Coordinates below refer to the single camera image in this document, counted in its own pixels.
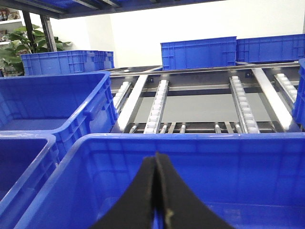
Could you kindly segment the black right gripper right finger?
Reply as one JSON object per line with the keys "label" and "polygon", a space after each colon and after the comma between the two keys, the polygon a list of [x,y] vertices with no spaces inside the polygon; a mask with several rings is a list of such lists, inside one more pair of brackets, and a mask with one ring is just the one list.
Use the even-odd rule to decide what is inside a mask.
{"label": "black right gripper right finger", "polygon": [[155,155],[154,200],[160,229],[231,229],[180,177],[168,155]]}

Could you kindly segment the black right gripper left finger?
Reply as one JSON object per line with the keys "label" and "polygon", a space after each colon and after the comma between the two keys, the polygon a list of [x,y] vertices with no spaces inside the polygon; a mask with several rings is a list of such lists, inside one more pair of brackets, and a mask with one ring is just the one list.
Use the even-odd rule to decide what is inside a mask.
{"label": "black right gripper left finger", "polygon": [[153,182],[155,158],[143,159],[142,164],[119,200],[91,229],[151,229],[153,226]]}

